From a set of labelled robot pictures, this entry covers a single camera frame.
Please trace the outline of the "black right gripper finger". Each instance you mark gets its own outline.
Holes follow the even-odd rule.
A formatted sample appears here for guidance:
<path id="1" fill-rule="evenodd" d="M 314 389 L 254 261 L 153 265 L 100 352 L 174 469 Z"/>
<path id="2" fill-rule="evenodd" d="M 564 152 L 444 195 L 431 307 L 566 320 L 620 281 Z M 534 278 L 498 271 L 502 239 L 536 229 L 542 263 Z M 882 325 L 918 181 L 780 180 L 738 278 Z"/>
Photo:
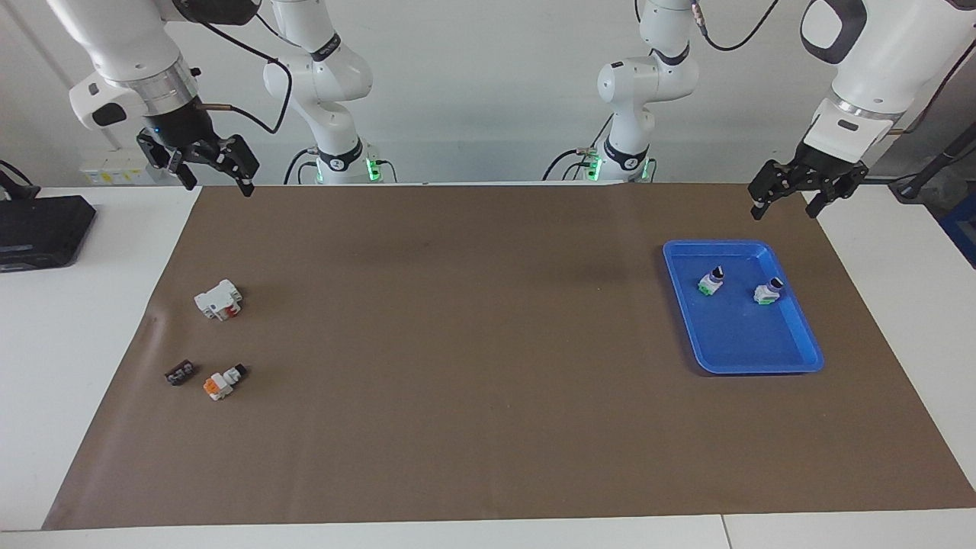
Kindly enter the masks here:
<path id="1" fill-rule="evenodd" d="M 154 139 L 153 133 L 140 131 L 137 134 L 137 145 L 142 150 L 147 162 L 153 168 L 167 171 L 180 181 L 180 185 L 185 190 L 194 190 L 197 185 L 197 178 L 192 173 L 185 161 L 180 149 L 170 150 L 167 146 L 161 145 Z"/>
<path id="2" fill-rule="evenodd" d="M 227 177 L 233 178 L 235 185 L 244 197 L 251 197 L 255 186 L 253 178 L 259 170 L 259 161 L 244 136 L 231 135 L 227 138 L 215 136 L 210 141 L 213 150 L 210 167 Z"/>

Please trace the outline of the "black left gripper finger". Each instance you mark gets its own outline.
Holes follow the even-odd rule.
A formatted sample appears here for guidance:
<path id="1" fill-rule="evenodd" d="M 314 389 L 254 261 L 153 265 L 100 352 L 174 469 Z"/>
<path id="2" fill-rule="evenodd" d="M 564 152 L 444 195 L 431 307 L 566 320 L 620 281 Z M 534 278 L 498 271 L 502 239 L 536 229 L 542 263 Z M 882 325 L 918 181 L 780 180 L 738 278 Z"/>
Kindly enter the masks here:
<path id="1" fill-rule="evenodd" d="M 750 209 L 753 219 L 760 221 L 773 202 L 794 194 L 802 178 L 803 170 L 794 164 L 781 164 L 775 160 L 768 160 L 763 164 L 747 185 L 747 192 L 753 202 Z"/>
<path id="2" fill-rule="evenodd" d="M 839 199 L 850 198 L 857 188 L 860 187 L 861 183 L 864 182 L 865 177 L 867 177 L 868 168 L 852 168 L 847 173 L 836 178 L 836 180 L 829 180 L 826 178 L 822 184 L 820 184 L 820 190 L 814 195 L 812 201 L 806 206 L 806 214 L 811 219 L 816 219 L 820 212 L 823 211 Z"/>

